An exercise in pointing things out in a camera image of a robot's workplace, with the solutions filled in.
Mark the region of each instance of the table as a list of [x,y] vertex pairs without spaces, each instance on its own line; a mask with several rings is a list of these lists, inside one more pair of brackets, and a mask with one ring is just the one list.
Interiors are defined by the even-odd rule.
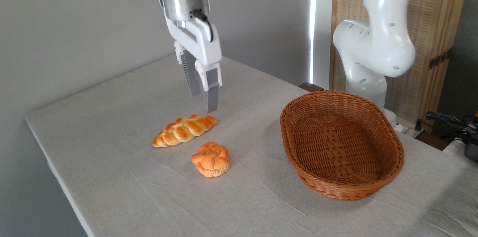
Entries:
[[[181,116],[205,115],[174,56],[27,116],[89,236],[478,236],[478,169],[399,135],[405,166],[360,201],[313,192],[287,160],[279,116],[305,90],[221,61],[220,121],[175,147],[153,138]],[[229,149],[223,176],[190,162],[201,145]]]

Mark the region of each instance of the wicker basket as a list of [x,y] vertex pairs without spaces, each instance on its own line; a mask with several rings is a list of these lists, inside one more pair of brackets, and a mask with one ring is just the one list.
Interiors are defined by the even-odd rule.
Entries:
[[403,167],[403,147],[372,102],[345,92],[313,92],[280,115],[285,153],[302,181],[333,199],[366,198]]

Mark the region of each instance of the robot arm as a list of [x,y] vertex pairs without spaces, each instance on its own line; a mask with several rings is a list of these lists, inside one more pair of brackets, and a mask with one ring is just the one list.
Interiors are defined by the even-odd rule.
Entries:
[[346,20],[333,33],[345,70],[347,91],[384,110],[387,82],[399,77],[415,60],[407,29],[408,0],[363,0],[369,22]]
[[222,85],[222,58],[217,29],[207,15],[209,0],[160,0],[178,63],[183,65],[191,95],[203,92],[206,109],[215,111]]

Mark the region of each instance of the electrical cable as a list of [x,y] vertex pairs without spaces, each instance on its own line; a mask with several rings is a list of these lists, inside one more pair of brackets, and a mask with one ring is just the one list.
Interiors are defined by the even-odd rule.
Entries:
[[437,126],[433,126],[432,124],[429,124],[421,119],[419,119],[418,121],[420,121],[422,124],[425,124],[427,126],[429,126],[430,128],[433,128],[433,129],[436,129],[437,131],[440,131],[442,133],[445,133],[445,134],[448,134],[448,135],[451,135],[451,136],[454,136],[456,138],[460,138],[462,140],[471,140],[471,137],[467,136],[467,135],[463,135],[463,134],[457,134],[457,133],[452,133],[452,132],[449,132],[449,131],[446,131],[446,130],[443,130],[442,128],[438,128]]
[[202,9],[196,9],[193,11],[193,16],[197,17],[198,19],[206,22],[208,25],[209,25],[209,31],[211,33],[211,40],[209,41],[210,43],[212,43],[212,41],[214,40],[214,34],[213,34],[213,31],[212,31],[212,25],[211,23],[208,21],[208,17],[203,14],[202,12]]
[[456,116],[453,116],[451,114],[442,114],[442,113],[437,113],[437,112],[434,112],[434,111],[428,111],[425,114],[425,119],[426,120],[441,121],[443,123],[447,123],[448,125],[450,125],[452,127],[455,127],[455,128],[458,128],[460,130],[475,131],[476,132],[475,128],[472,128],[472,127],[462,123],[461,121],[459,121],[459,119],[456,118]]

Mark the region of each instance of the bread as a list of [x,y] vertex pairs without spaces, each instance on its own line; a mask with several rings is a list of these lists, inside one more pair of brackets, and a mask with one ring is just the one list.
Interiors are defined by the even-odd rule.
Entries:
[[209,142],[201,146],[197,154],[191,157],[198,171],[205,177],[218,177],[231,166],[229,151],[223,145]]
[[152,145],[154,147],[168,147],[180,143],[189,142],[196,136],[203,135],[217,123],[217,119],[212,116],[198,116],[193,114],[189,118],[181,117],[174,123],[166,126],[164,131],[160,132]]

